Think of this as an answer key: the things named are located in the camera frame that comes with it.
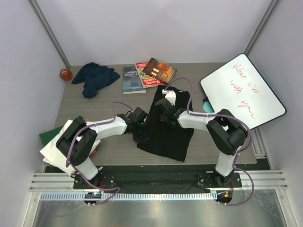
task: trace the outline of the dark blue garment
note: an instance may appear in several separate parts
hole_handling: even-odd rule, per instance
[[[91,62],[80,69],[71,83],[84,82],[82,94],[85,98],[92,98],[96,96],[98,90],[111,85],[119,78],[120,75],[114,69]]]

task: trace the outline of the book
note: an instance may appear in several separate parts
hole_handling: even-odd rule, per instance
[[[162,85],[163,84],[162,81],[143,72],[143,69],[146,65],[147,65],[147,62],[139,62],[139,63],[136,63],[136,65],[135,65],[137,72],[139,74],[140,80],[143,84],[143,87],[148,88],[148,87],[156,87],[158,85]]]
[[[151,58],[144,67],[143,72],[169,84],[174,79],[177,70],[161,61]]]
[[[123,69],[123,94],[145,93],[136,67],[124,67]]]

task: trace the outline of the gray wood tabletop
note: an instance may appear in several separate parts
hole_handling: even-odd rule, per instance
[[[170,64],[178,69],[176,78],[187,77],[193,83],[193,110],[203,111],[203,98],[205,97],[200,86],[200,80],[221,67],[224,63],[182,63]],[[57,115],[55,127],[65,124],[68,119],[73,120],[77,116],[89,118],[90,121],[101,121],[113,117],[111,103],[124,102],[132,108],[140,107],[149,112],[156,87],[146,89],[146,93],[122,94],[123,67],[133,65],[109,65],[114,68],[121,78],[112,85],[98,91],[91,99],[82,95],[84,83],[71,84],[66,82],[60,109]],[[71,68],[75,76],[82,66]],[[190,90],[186,80],[179,80],[174,85],[178,89]],[[116,105],[118,114],[126,113],[128,109],[123,105]],[[216,164],[219,151],[208,132],[195,130],[190,141],[185,162],[179,162],[170,158],[150,154],[136,147],[132,135],[119,135],[105,138],[97,147],[97,153],[91,156],[95,165],[161,165],[161,164]],[[252,148],[241,153],[238,163],[256,163]]]

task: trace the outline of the wall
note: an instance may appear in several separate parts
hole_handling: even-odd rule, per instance
[[[71,65],[225,62],[270,0],[37,0]]]
[[[33,173],[43,166],[39,133],[50,130],[65,83],[63,68],[26,0],[0,8],[0,220],[20,226]]]
[[[261,131],[270,162],[282,169],[296,210],[303,219],[303,2],[282,0],[252,49],[250,58],[273,88],[288,112],[265,124]]]

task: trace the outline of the black cloth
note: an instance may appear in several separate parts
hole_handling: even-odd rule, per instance
[[[84,82],[82,94],[85,98],[92,98],[96,96],[98,90],[111,85],[119,78],[120,75],[114,69],[91,62],[80,69],[71,83]]]
[[[144,135],[140,138],[134,137],[134,140],[137,142],[137,148],[155,155],[169,157],[184,162],[190,139],[194,134],[194,129],[173,129],[165,122],[160,121],[160,112],[155,106],[155,103],[164,97],[162,90],[165,87],[166,86],[163,85],[158,86],[149,115],[145,122]],[[168,90],[176,92],[175,106],[177,110],[180,108],[186,109],[189,100],[189,92],[180,91],[175,87],[169,87]]]

